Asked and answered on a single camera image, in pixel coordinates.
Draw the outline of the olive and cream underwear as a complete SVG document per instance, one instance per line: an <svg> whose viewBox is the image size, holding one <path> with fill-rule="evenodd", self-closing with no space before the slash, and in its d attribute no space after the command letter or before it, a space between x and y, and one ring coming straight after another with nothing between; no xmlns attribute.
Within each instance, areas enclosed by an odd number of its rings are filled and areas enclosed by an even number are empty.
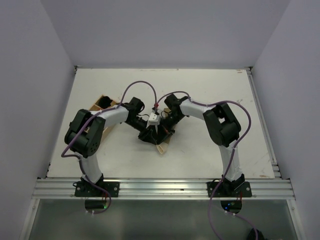
<svg viewBox="0 0 320 240"><path fill-rule="evenodd" d="M171 112L171 110L169 108L165 107L162 110L160 115L161 115L161 117L164 118L164 117L167 117L170 112ZM171 136L169 136L162 143L156 145L156 149L161 155L164 155L167 152L169 144L170 144L170 140L171 140Z"/></svg>

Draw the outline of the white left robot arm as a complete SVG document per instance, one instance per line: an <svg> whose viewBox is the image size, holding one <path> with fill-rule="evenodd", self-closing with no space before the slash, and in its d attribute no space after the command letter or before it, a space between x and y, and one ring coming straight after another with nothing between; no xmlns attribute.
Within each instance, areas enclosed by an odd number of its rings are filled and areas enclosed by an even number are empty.
<svg viewBox="0 0 320 240"><path fill-rule="evenodd" d="M120 123L126 123L139 131L138 138L146 143L157 144L154 128L147 128L148 122L140 113L145 104L133 97L129 102L118 104L108 96L102 96L90 110L80 109L64 137L67 149L62 157L76 157L82 172L81 179L87 183L86 190L92 196L103 193L103 173L97 160L97 150L109 128ZM67 150L74 152L66 155Z"/></svg>

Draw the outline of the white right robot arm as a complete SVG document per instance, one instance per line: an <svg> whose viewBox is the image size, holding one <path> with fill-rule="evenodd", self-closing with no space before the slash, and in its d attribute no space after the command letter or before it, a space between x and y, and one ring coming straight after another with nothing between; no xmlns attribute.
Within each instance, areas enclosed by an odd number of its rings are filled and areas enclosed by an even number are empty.
<svg viewBox="0 0 320 240"><path fill-rule="evenodd" d="M221 184L216 185L219 195L235 196L245 183L236 150L240 138L241 125L228 103L204 104L188 96L177 98L169 93L164 103L170 109L156 127L156 144L159 145L174 134L173 127L184 117L194 117L205 122L211 140L219 147L223 165Z"/></svg>

